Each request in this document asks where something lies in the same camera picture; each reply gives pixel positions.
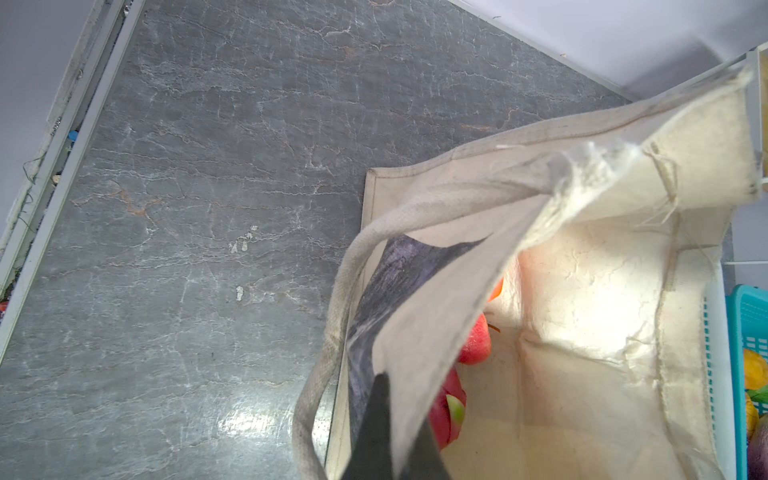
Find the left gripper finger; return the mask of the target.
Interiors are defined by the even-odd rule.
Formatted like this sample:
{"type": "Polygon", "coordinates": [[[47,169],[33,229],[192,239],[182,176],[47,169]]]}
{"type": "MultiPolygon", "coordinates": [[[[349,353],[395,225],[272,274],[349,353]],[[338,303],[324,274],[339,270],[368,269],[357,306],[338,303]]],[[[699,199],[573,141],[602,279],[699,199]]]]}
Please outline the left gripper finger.
{"type": "Polygon", "coordinates": [[[390,414],[389,378],[387,374],[379,374],[375,377],[358,439],[342,478],[449,479],[450,474],[441,460],[427,420],[422,423],[403,471],[397,474],[393,470],[390,414]]]}

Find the pink dragon fruit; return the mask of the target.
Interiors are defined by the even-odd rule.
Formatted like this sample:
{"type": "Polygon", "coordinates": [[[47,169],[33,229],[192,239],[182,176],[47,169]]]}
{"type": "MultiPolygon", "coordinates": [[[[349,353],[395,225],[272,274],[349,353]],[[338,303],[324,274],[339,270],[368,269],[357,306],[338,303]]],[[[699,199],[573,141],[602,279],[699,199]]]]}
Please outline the pink dragon fruit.
{"type": "Polygon", "coordinates": [[[430,409],[428,419],[438,448],[443,450],[460,435],[466,412],[467,394],[458,372],[452,368],[430,409]]]}

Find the red apple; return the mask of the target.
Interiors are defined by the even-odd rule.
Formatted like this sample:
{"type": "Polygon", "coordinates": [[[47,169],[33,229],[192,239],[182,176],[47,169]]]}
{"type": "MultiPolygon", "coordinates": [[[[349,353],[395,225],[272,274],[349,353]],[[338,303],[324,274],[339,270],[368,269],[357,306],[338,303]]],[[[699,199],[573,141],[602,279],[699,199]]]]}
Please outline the red apple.
{"type": "Polygon", "coordinates": [[[457,361],[464,365],[476,365],[487,360],[491,351],[489,325],[486,316],[480,314],[459,352],[457,361]]]}

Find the orange fruit large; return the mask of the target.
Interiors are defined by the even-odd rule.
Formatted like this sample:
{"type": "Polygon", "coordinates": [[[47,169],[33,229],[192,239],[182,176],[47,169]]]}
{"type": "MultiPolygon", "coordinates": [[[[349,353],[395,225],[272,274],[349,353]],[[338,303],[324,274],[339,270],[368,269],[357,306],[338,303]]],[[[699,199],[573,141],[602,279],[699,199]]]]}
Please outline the orange fruit large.
{"type": "Polygon", "coordinates": [[[491,294],[488,298],[488,302],[492,302],[496,298],[498,298],[502,292],[503,292],[503,286],[504,286],[504,279],[501,278],[496,285],[494,286],[493,290],[491,291],[491,294]]]}

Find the cream canvas grocery bag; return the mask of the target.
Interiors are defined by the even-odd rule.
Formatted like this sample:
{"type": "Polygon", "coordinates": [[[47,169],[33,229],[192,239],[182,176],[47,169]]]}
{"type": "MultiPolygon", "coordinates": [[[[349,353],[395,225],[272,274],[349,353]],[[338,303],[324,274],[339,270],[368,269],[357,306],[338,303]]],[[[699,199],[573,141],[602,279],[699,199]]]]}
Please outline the cream canvas grocery bag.
{"type": "Polygon", "coordinates": [[[703,295],[760,197],[742,66],[366,176],[362,228],[297,401],[303,479],[343,479],[375,377],[403,471],[449,371],[449,479],[725,479],[703,295]],[[502,294],[488,302],[496,283],[502,294]],[[487,360],[457,361],[478,316],[487,360]]]}

